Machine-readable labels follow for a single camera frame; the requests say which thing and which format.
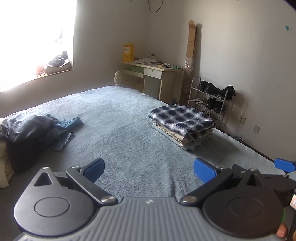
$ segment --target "finger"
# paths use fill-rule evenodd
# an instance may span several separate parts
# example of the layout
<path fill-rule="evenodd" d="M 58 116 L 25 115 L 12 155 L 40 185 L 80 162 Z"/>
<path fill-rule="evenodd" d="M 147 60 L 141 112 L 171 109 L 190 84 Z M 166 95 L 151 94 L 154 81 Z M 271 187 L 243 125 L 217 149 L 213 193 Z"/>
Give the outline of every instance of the finger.
<path fill-rule="evenodd" d="M 296 231 L 293 234 L 293 241 L 296 241 Z"/>
<path fill-rule="evenodd" d="M 287 232 L 288 232 L 287 226 L 284 223 L 281 223 L 276 235 L 280 238 L 284 238 L 284 237 L 286 237 Z M 293 235 L 293 241 L 296 241 L 296 239 L 294 240 L 294 237 L 296 238 L 296 232 Z"/>

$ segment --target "cardboard box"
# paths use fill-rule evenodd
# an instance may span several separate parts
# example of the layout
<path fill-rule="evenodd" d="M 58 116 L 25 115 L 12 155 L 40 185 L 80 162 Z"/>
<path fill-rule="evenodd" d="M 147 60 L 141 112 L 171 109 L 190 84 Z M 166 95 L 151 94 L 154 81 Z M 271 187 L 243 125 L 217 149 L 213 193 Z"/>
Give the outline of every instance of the cardboard box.
<path fill-rule="evenodd" d="M 123 62 L 133 62 L 135 56 L 133 53 L 133 44 L 125 44 L 123 46 L 122 61 Z"/>
<path fill-rule="evenodd" d="M 192 71 L 193 71 L 193 64 L 194 64 L 194 56 L 195 56 L 195 42 L 196 42 L 196 34 L 197 29 L 193 20 L 189 20 L 189 34 L 188 34 L 188 42 L 187 42 L 187 52 L 186 52 L 186 59 L 185 59 L 185 72 L 184 72 L 184 79 L 182 83 L 182 90 L 180 94 L 180 104 L 187 105 L 188 98 L 190 93 L 190 86 L 192 80 Z"/>
<path fill-rule="evenodd" d="M 185 60 L 185 69 L 188 71 L 189 75 L 193 69 L 193 60 L 194 60 L 194 48 L 196 41 L 196 26 L 193 20 L 189 20 L 189 34 L 188 34 L 188 43 L 187 43 L 187 53 Z"/>
<path fill-rule="evenodd" d="M 55 74 L 55 73 L 58 73 L 58 72 L 62 72 L 62 71 L 65 71 L 65 70 L 69 70 L 69 69 L 72 69 L 71 67 L 71 63 L 68 59 L 66 59 L 66 61 L 64 62 L 64 64 L 60 67 L 53 67 L 49 64 L 46 65 L 46 73 L 47 74 Z"/>

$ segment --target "window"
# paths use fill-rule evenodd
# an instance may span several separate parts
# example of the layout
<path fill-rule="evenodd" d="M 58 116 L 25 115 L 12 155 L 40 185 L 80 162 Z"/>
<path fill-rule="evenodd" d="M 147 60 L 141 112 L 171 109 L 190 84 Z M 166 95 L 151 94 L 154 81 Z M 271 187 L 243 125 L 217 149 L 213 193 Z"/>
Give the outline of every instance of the window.
<path fill-rule="evenodd" d="M 75 12 L 76 0 L 0 1 L 0 91 L 34 79 L 63 51 L 73 60 Z"/>

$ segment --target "stack of folded clothes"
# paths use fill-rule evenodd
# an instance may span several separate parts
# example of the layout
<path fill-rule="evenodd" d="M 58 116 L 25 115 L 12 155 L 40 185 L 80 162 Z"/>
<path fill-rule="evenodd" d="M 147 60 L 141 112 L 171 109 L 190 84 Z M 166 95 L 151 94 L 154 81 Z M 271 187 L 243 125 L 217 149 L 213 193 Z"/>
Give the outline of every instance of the stack of folded clothes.
<path fill-rule="evenodd" d="M 215 121 L 205 113 L 183 105 L 168 105 L 148 114 L 153 128 L 184 150 L 194 150 L 211 137 Z"/>

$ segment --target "electrical outlet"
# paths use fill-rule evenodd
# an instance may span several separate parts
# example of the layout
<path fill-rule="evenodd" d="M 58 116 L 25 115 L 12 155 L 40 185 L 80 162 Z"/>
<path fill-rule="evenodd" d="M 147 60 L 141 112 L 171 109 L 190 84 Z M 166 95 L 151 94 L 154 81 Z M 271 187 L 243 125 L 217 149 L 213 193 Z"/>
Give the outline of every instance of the electrical outlet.
<path fill-rule="evenodd" d="M 260 129 L 261 129 L 261 127 L 255 125 L 253 131 L 258 134 Z"/>
<path fill-rule="evenodd" d="M 149 58 L 155 59 L 155 53 L 153 53 L 152 49 L 148 49 L 149 52 Z"/>
<path fill-rule="evenodd" d="M 246 118 L 241 116 L 239 122 L 243 125 L 246 122 Z"/>

